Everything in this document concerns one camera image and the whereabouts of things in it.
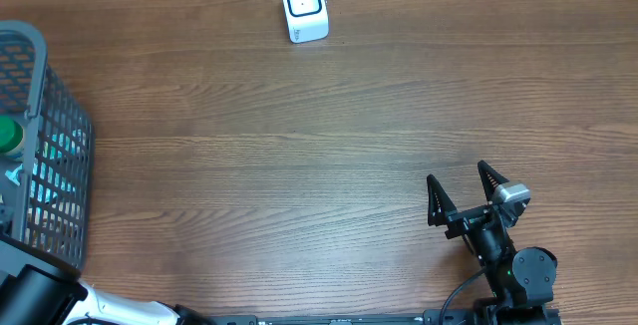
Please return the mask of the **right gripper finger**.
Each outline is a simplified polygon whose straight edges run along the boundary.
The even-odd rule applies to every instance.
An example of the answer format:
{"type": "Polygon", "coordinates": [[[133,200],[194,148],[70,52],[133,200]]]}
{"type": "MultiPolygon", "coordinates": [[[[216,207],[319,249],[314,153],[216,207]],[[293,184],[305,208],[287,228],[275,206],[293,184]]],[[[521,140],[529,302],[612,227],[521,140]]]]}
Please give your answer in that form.
{"type": "Polygon", "coordinates": [[[428,225],[440,226],[448,217],[457,213],[457,208],[433,174],[427,176],[428,225]]]}
{"type": "Polygon", "coordinates": [[[503,203],[504,186],[509,180],[494,170],[486,161],[478,162],[478,174],[487,201],[503,203]]]}

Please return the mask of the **teal snack packet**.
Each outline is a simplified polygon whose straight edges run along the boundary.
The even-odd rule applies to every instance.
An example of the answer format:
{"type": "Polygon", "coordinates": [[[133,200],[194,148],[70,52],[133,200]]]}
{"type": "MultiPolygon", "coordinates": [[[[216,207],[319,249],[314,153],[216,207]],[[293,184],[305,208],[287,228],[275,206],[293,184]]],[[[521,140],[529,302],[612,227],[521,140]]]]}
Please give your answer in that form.
{"type": "Polygon", "coordinates": [[[36,151],[34,158],[29,197],[79,217],[78,201],[86,194],[80,182],[88,178],[88,172],[80,170],[88,160],[82,150],[86,143],[87,136],[80,130],[73,130],[70,136],[53,134],[44,141],[43,149],[36,151]]]}

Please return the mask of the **green lid jar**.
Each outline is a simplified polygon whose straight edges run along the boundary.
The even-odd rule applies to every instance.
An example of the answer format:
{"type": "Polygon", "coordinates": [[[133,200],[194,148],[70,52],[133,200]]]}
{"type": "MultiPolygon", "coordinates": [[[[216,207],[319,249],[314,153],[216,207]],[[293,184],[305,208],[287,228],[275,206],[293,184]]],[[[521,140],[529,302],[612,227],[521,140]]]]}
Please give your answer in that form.
{"type": "Polygon", "coordinates": [[[1,116],[1,155],[11,161],[21,162],[24,157],[25,130],[9,116],[1,116]]]}

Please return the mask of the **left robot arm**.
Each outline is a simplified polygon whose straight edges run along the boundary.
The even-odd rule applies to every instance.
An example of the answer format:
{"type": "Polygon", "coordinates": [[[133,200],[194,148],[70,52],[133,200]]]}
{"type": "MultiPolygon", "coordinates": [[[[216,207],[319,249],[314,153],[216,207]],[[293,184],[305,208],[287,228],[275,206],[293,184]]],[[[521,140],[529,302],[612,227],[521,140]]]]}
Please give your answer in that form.
{"type": "Polygon", "coordinates": [[[139,302],[99,291],[74,266],[1,237],[1,322],[40,324],[210,324],[182,306],[139,302]]]}

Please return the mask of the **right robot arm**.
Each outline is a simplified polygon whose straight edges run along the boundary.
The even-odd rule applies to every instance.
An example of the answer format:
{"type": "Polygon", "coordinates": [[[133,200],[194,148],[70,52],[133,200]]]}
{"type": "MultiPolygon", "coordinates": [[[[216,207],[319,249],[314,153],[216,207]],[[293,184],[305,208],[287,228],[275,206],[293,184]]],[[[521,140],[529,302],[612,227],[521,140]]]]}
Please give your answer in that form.
{"type": "Polygon", "coordinates": [[[479,271],[459,285],[439,310],[426,310],[426,324],[559,324],[559,311],[546,304],[554,298],[557,258],[543,247],[515,248],[508,230],[531,201],[531,191],[487,162],[478,162],[486,203],[460,211],[437,178],[427,177],[428,225],[444,226],[448,239],[461,238],[478,260],[479,271]],[[491,297],[470,309],[451,310],[454,299],[484,277],[491,297]]]}

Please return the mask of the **white barcode scanner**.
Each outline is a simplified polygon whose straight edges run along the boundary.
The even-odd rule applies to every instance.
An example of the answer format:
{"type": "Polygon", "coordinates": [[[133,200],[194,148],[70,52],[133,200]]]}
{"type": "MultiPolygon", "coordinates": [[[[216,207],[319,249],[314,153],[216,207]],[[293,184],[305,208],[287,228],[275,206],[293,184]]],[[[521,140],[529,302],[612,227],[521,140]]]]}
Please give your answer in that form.
{"type": "Polygon", "coordinates": [[[312,42],[328,36],[330,26],[326,0],[282,0],[282,3],[292,43],[312,42]]]}

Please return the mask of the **grey plastic mesh basket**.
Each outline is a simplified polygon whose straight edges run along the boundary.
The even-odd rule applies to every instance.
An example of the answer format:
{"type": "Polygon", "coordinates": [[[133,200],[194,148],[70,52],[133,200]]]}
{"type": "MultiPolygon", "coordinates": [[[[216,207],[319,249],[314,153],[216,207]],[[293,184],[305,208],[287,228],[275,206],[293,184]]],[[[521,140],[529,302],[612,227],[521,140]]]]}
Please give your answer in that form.
{"type": "Polygon", "coordinates": [[[2,235],[83,268],[95,129],[21,21],[1,24],[1,129],[2,235]]]}

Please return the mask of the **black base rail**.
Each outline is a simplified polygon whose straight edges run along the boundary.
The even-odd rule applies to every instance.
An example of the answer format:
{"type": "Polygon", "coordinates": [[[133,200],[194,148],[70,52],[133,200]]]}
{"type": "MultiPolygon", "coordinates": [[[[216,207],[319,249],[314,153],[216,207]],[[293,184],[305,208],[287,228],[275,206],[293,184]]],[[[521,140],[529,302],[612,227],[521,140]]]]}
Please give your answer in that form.
{"type": "Polygon", "coordinates": [[[422,314],[331,315],[300,317],[256,317],[254,315],[211,316],[214,325],[479,325],[546,324],[561,325],[557,310],[510,310],[491,319],[479,317],[468,309],[441,311],[428,309],[422,314]]]}

